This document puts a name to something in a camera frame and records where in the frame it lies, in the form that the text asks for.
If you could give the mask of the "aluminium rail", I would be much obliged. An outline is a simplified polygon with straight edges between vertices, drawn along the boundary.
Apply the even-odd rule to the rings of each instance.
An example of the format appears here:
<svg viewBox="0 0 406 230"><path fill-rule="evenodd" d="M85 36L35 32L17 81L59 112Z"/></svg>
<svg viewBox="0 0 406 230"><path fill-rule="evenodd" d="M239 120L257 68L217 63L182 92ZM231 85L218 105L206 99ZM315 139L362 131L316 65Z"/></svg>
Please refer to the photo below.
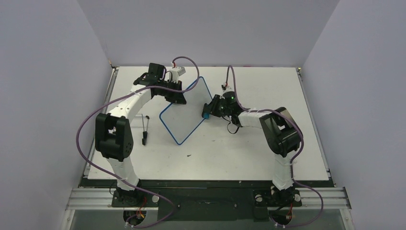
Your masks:
<svg viewBox="0 0 406 230"><path fill-rule="evenodd" d="M324 201L324 209L351 209L344 187L316 188ZM113 205L114 189L74 188L70 193L66 210L136 210L138 207ZM319 196L305 188L299 188L302 206L300 209L319 209Z"/></svg>

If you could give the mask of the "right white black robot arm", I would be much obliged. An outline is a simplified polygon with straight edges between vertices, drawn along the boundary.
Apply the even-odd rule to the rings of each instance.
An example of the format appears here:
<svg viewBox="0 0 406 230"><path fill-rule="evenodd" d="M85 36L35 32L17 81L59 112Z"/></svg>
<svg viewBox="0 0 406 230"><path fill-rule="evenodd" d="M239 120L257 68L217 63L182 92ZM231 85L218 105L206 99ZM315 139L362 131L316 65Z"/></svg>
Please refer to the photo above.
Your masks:
<svg viewBox="0 0 406 230"><path fill-rule="evenodd" d="M202 117L227 117L229 123L241 127L260 128L266 142L274 153L274 173L270 191L271 201L277 206L298 205L301 197L295 188L291 159L300 147L300 135L295 129L295 122L284 107L275 112L258 112L242 108L235 92L216 94L210 103L203 106Z"/></svg>

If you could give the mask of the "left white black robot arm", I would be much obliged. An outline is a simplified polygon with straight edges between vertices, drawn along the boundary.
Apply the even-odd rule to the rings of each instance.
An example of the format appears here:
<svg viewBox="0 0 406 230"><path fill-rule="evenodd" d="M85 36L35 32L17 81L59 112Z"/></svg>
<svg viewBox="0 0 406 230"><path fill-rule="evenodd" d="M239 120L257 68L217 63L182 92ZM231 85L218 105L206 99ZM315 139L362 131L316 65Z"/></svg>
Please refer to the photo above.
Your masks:
<svg viewBox="0 0 406 230"><path fill-rule="evenodd" d="M113 173L119 176L114 194L118 201L138 206L146 199L146 193L135 188L140 184L140 179L130 159L134 147L131 121L156 95L163 96L171 103L186 104L179 80L185 72L183 67L173 66L166 70L163 65L150 63L148 71L135 79L129 97L108 113L96 116L95 148L107 159Z"/></svg>

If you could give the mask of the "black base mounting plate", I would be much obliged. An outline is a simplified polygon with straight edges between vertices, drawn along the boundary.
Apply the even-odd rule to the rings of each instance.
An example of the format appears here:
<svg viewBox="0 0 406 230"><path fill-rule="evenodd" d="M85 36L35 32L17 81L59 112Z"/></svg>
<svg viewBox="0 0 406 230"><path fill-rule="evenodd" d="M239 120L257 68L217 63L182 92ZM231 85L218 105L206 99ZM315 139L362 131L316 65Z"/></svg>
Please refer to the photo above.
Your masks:
<svg viewBox="0 0 406 230"><path fill-rule="evenodd" d="M142 191L125 191L112 183L112 207L123 207L123 219L138 225L148 208L161 221L234 221L252 219L289 223L292 208L304 206L305 187L332 187L329 181L301 181L286 192L272 181L143 181Z"/></svg>

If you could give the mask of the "blue and black eraser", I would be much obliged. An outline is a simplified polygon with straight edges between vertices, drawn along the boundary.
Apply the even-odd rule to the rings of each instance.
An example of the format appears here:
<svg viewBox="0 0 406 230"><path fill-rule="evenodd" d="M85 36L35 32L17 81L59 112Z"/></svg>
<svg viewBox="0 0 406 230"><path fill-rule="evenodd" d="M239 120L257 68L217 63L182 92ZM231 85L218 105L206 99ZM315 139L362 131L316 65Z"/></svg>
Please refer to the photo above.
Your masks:
<svg viewBox="0 0 406 230"><path fill-rule="evenodd" d="M202 118L209 119L210 118L210 112L211 112L210 109L204 108L203 111L202 111Z"/></svg>

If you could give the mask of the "blue framed whiteboard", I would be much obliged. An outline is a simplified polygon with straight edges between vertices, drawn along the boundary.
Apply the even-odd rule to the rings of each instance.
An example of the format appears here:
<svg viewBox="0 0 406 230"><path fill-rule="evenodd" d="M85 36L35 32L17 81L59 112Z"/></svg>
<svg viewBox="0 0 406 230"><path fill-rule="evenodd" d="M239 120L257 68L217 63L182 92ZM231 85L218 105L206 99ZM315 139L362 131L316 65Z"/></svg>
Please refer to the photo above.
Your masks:
<svg viewBox="0 0 406 230"><path fill-rule="evenodd" d="M202 116L203 106L213 98L204 77L200 76L187 88L192 86L183 94L187 102L185 105L170 103L159 114L163 126L177 145L182 145L206 119Z"/></svg>

